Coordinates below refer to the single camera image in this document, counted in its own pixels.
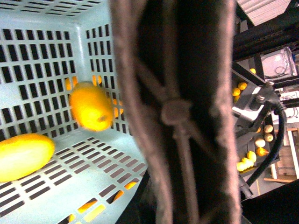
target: black cable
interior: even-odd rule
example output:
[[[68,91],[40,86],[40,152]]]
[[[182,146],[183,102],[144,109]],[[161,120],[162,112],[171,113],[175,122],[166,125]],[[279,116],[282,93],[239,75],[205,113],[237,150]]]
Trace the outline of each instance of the black cable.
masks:
[[[282,105],[279,105],[276,110],[279,118],[279,126],[278,126],[278,134],[276,141],[273,145],[273,148],[266,159],[262,162],[262,164],[254,171],[251,177],[247,180],[247,184],[251,186],[254,181],[262,174],[262,172],[272,163],[272,161],[277,157],[279,150],[282,146],[285,136],[285,124],[286,124],[286,114],[283,110]]]

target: light blue plastic crate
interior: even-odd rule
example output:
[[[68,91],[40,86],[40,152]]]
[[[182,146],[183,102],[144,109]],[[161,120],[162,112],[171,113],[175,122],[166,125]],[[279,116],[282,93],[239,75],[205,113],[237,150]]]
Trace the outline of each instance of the light blue plastic crate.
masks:
[[[147,166],[124,115],[109,130],[86,131],[71,117],[65,88],[66,78],[101,76],[120,114],[109,3],[0,0],[0,21],[0,140],[37,132],[56,143],[44,168],[0,183],[0,224],[63,224],[70,214],[74,224],[115,223]],[[137,184],[127,190],[129,182]],[[99,206],[105,209],[93,219]]]

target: crate floor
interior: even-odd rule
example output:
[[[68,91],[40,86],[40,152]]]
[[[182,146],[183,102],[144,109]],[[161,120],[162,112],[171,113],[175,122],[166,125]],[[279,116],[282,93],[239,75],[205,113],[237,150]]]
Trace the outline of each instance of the crate floor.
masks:
[[[55,154],[42,169],[0,183],[0,224],[62,224],[71,214],[76,224],[115,223],[147,168],[132,137],[79,129],[55,138],[55,143]],[[130,182],[137,184],[127,190]],[[113,202],[119,190],[124,194]],[[78,211],[92,201],[97,202]]]

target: floor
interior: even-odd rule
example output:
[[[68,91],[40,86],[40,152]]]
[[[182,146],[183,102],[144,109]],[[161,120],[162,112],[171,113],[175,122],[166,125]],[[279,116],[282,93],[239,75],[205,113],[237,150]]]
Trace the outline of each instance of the floor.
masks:
[[[250,187],[253,197],[257,197],[259,195],[262,195],[264,193],[267,193],[273,189],[279,188],[283,186],[283,183],[278,183],[278,182],[270,182],[270,181],[264,181],[263,178],[269,177],[271,175],[271,170],[270,168],[267,168],[262,175],[255,181],[252,186]]]

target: yellow fruit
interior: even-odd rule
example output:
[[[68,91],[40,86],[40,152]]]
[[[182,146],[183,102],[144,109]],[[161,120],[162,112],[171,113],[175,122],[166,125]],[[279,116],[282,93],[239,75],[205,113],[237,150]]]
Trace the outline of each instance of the yellow fruit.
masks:
[[[242,172],[246,169],[246,164],[244,162],[237,162],[237,170],[239,172]]]
[[[0,182],[27,176],[47,164],[55,144],[40,134],[22,134],[0,142]]]
[[[78,83],[77,77],[73,76],[72,81],[73,81],[73,86],[75,86]],[[65,79],[65,87],[66,87],[66,90],[71,90],[72,89],[70,78]]]
[[[78,208],[78,212],[80,214],[84,213],[87,209],[89,209],[91,206],[93,206],[95,203],[97,203],[97,201],[93,201],[93,202],[89,202],[89,203],[86,203],[85,205],[81,206],[80,208]],[[104,205],[100,205],[98,207],[96,207],[94,210],[92,210],[90,213],[88,213],[88,215],[86,215],[84,217],[84,219],[87,221],[87,222],[90,222],[92,221],[95,217],[97,217],[102,211],[104,211],[106,209],[106,207]],[[71,221],[73,221],[74,219],[76,218],[75,215],[71,214],[69,216],[69,223]]]
[[[238,84],[238,88],[240,90],[245,90],[246,87],[247,87],[247,83],[245,83],[245,82],[241,82],[241,83]]]
[[[129,189],[131,189],[135,184],[137,184],[137,182],[130,182],[130,183],[128,183],[128,184],[125,186],[125,189],[129,190]],[[115,200],[117,200],[118,198],[120,198],[120,197],[123,195],[123,193],[124,193],[124,192],[123,192],[122,190],[118,191],[118,193],[115,195],[113,201],[115,201]]]
[[[273,131],[273,126],[272,125],[266,125],[264,128],[265,133],[270,133]]]
[[[117,105],[117,99],[113,99],[113,104]],[[114,117],[118,118],[118,109],[115,107],[114,108]]]
[[[74,119],[85,129],[103,131],[110,127],[113,109],[105,92],[92,83],[78,83],[71,93]]]
[[[93,75],[93,85],[97,86],[98,84],[102,83],[102,77],[98,76],[98,83],[97,83],[97,77],[95,75]]]
[[[246,164],[246,169],[254,166],[253,161],[247,158],[242,158],[241,162],[244,162]]]
[[[266,142],[264,139],[257,139],[255,141],[255,145],[256,147],[264,147],[266,145]]]
[[[256,70],[254,68],[250,69],[253,74],[256,74]]]
[[[260,147],[256,149],[256,154],[259,156],[264,156],[264,155],[268,155],[269,151],[267,149]]]
[[[241,90],[239,88],[234,88],[232,94],[234,97],[239,96],[241,94]]]
[[[273,139],[274,139],[273,135],[269,134],[269,133],[265,134],[264,138],[266,141],[273,141]]]
[[[249,151],[249,152],[247,152],[246,156],[252,162],[256,162],[256,154],[254,152]]]
[[[239,96],[236,96],[236,97],[234,97],[234,104],[235,104],[236,102],[238,102],[239,98],[240,98],[240,95],[239,95]]]

